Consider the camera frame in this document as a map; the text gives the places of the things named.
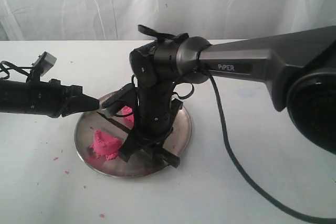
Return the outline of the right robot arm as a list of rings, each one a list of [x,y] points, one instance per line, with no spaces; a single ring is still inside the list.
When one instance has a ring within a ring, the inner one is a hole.
[[[180,83],[200,84],[215,76],[264,83],[275,110],[287,110],[305,138],[335,153],[334,26],[217,45],[143,25],[138,31],[154,40],[129,56],[138,82],[129,102],[135,125],[119,150],[123,161],[148,148],[179,165],[162,148],[175,120],[173,91]]]

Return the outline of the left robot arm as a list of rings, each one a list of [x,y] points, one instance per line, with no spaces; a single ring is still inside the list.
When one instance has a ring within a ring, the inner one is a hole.
[[[25,82],[1,80],[1,112],[66,117],[100,108],[98,99],[85,95],[82,86],[40,80],[41,67],[27,73]]]

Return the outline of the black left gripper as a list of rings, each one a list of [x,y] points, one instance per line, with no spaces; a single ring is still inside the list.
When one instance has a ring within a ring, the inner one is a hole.
[[[51,79],[30,83],[29,87],[29,114],[58,118],[100,108],[98,99],[82,95],[82,86],[65,86],[60,80]]]

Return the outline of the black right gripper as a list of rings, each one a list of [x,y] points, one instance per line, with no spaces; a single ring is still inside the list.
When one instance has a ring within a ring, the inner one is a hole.
[[[152,158],[165,161],[174,168],[179,167],[181,159],[163,147],[163,139],[170,134],[173,124],[172,93],[172,82],[159,82],[151,87],[138,84],[134,130],[131,130],[118,150],[118,156],[124,162],[128,162],[141,149],[140,140],[162,140],[150,145]]]

